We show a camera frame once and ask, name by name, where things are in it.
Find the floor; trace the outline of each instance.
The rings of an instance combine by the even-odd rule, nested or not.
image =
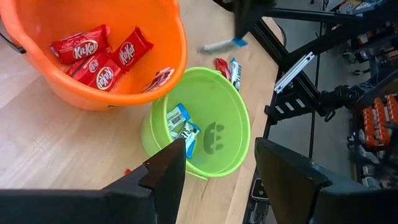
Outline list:
[[[279,0],[277,7],[301,10],[321,9],[321,1],[315,0]],[[287,19],[275,19],[287,36],[287,50],[293,51],[303,44],[317,38],[320,25],[317,22],[293,21]],[[354,85],[367,78],[366,75],[352,76],[351,72],[366,65],[350,65],[340,54],[344,45],[336,47],[321,54],[318,76],[318,89],[333,90],[337,85]],[[304,68],[309,79],[315,83],[317,60],[313,59]],[[352,177],[351,164],[348,160],[346,149],[346,137],[349,135],[348,121],[349,111],[341,108],[336,111],[336,116],[328,123],[316,114],[315,131],[313,140],[313,160],[327,169],[340,175]],[[286,119],[271,127],[269,139],[291,150],[308,156],[310,147],[311,114],[305,114],[296,118]],[[276,223],[272,211],[267,216],[266,223]]]

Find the kitkat logo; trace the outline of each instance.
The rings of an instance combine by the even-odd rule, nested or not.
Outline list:
[[[100,64],[98,63],[97,60],[93,60],[92,62],[90,62],[89,66],[88,66],[88,70],[93,73],[97,70],[98,66]]]
[[[94,54],[98,49],[98,43],[95,40],[85,40],[73,49],[73,57],[81,59]]]
[[[114,73],[112,68],[103,67],[97,74],[97,87],[99,90],[108,89],[113,82]]]
[[[130,65],[134,60],[134,53],[136,52],[134,45],[130,42],[124,43],[119,51],[119,59],[123,65]]]

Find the wooden table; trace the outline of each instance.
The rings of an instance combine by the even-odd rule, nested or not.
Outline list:
[[[214,68],[214,58],[195,49],[230,38],[232,13],[211,0],[180,0],[180,10],[188,67]],[[264,19],[282,38],[274,21]],[[255,168],[254,138],[264,132],[264,106],[271,102],[277,73],[256,40],[250,34],[245,39],[248,47],[220,57],[236,57],[243,66],[241,94],[252,126],[249,154],[227,177],[204,181],[187,175],[178,223],[242,223]],[[4,42],[0,51],[0,188],[101,189],[147,159],[140,126],[150,105],[100,113],[72,108]]]

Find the metal frame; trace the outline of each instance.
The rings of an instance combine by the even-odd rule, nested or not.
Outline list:
[[[274,59],[279,68],[283,72],[287,72],[298,60],[310,52],[320,55],[338,44],[378,28],[387,21],[398,19],[397,11],[398,4],[395,1],[390,1],[380,5],[373,11],[365,12],[363,16],[278,8],[265,12],[264,16],[275,18],[341,24],[335,30],[329,31],[329,33],[290,53],[263,20],[256,22],[250,33]],[[277,80],[282,75],[283,73],[280,73],[277,76]],[[327,117],[330,115],[330,106],[325,105],[325,102],[321,102],[321,93],[303,71],[293,79],[289,88],[291,90],[287,88],[277,95],[275,107],[266,106],[265,108],[265,112],[271,117],[273,124],[276,124],[278,120],[314,111],[320,116]],[[300,100],[305,106],[303,107],[302,104],[297,103],[297,100]]]

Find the candy bar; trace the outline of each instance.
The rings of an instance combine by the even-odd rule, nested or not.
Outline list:
[[[231,81],[231,73],[229,72],[228,62],[224,59],[216,58],[214,60],[216,69],[221,72],[221,74],[228,80]]]
[[[113,52],[112,57],[123,72],[128,72],[142,56],[144,56],[153,44],[148,42],[140,29],[136,27],[130,36]]]
[[[233,86],[235,86],[235,89],[239,91],[241,89],[242,66],[236,61],[235,58],[232,58],[229,66],[231,72],[231,83]]]
[[[179,103],[172,111],[167,113],[166,118],[167,118],[167,126],[171,131],[178,125],[191,119],[191,116],[189,115],[188,111],[185,109],[184,105]]]
[[[52,42],[51,50],[62,63],[71,64],[108,48],[108,34],[109,28],[101,25],[91,31]]]
[[[154,91],[161,87],[174,73],[174,68],[167,67],[156,73],[155,78],[150,85],[145,88],[144,92]]]
[[[110,91],[122,74],[110,53],[101,52],[74,63],[67,75],[98,90]]]
[[[199,134],[200,128],[187,121],[185,122],[184,128],[181,130],[180,134],[178,134],[177,139],[184,138],[185,139],[185,149],[187,152],[187,158],[192,159],[193,150],[196,144],[196,136]]]

